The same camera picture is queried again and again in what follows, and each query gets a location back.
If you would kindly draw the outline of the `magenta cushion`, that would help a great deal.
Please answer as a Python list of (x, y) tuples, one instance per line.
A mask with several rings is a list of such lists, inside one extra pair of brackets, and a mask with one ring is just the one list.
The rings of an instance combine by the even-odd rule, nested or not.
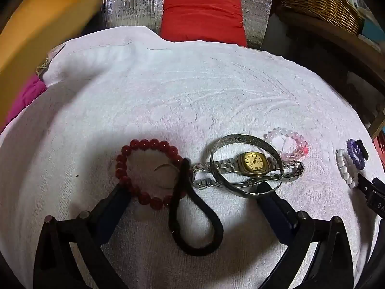
[(32, 75), (12, 103), (4, 123), (1, 124), (1, 132), (23, 109), (46, 90), (46, 84), (36, 74)]

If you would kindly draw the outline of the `silver bangle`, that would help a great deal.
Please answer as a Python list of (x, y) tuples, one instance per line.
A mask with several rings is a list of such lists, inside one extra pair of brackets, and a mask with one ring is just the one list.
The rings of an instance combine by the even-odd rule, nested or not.
[[(249, 151), (239, 154), (234, 159), (214, 160), (214, 154), (219, 149), (232, 144), (253, 145), (261, 149), (261, 152)], [(210, 152), (210, 170), (219, 185), (242, 198), (257, 199), (271, 194), (281, 186), (284, 179), (284, 166), (278, 152), (264, 140), (245, 134), (230, 134), (214, 143)], [(230, 183), (223, 176), (230, 173), (247, 176), (248, 179), (243, 183)], [(275, 187), (264, 192), (244, 191), (244, 188), (257, 187), (268, 181), (275, 181)]]

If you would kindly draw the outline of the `orange cardboard box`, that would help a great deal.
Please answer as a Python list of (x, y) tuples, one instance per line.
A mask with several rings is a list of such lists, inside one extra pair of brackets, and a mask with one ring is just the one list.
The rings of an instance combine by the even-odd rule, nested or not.
[(1, 120), (47, 53), (77, 35), (102, 0), (23, 0), (1, 32)]

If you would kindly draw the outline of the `pale pink embossed towel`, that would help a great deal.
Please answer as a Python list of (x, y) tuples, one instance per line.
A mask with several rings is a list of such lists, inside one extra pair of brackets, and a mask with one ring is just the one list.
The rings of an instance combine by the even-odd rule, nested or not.
[[(309, 144), (304, 175), (277, 194), (312, 218), (342, 218), (358, 285), (380, 218), (343, 180), (336, 152), (361, 139), (365, 176), (384, 181), (384, 170), (356, 111), (317, 74), (268, 52), (119, 27), (67, 41), (44, 81), (48, 89), (1, 134), (1, 253), (25, 288), (44, 217), (71, 219), (107, 197), (114, 160), (131, 140), (166, 140), (199, 163), (222, 136), (263, 138), (276, 128)], [(286, 247), (257, 201), (213, 187), (197, 193), (223, 223), (220, 248), (185, 255), (168, 210), (133, 201), (102, 247), (129, 288), (258, 288), (273, 270)]]

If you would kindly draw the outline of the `wicker basket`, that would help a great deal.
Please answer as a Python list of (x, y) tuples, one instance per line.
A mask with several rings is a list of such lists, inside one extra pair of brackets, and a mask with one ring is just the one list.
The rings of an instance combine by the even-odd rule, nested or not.
[(282, 6), (323, 20), (358, 36), (364, 19), (348, 0), (281, 0)]

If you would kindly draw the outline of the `red cushion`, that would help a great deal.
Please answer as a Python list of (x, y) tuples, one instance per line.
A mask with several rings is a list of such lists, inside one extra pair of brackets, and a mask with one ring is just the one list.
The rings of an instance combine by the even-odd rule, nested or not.
[(163, 0), (160, 36), (246, 47), (241, 0)]

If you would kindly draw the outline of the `wooden shelf table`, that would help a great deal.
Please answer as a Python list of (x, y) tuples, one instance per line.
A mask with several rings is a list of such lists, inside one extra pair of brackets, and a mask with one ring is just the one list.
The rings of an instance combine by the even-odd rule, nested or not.
[(345, 30), (279, 7), (276, 15), (287, 27), (287, 57), (317, 73), (339, 93), (352, 72), (384, 95), (384, 56)]

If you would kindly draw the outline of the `small black scrunchie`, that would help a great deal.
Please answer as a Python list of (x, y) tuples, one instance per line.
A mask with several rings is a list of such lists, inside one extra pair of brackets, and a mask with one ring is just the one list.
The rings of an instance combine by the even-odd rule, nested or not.
[(363, 142), (361, 140), (356, 140), (356, 143), (357, 143), (357, 145), (358, 145), (358, 147), (359, 147), (359, 149), (360, 149), (360, 151), (362, 153), (363, 158), (366, 161), (368, 161), (369, 160), (369, 154), (368, 154), (368, 152), (367, 152)]

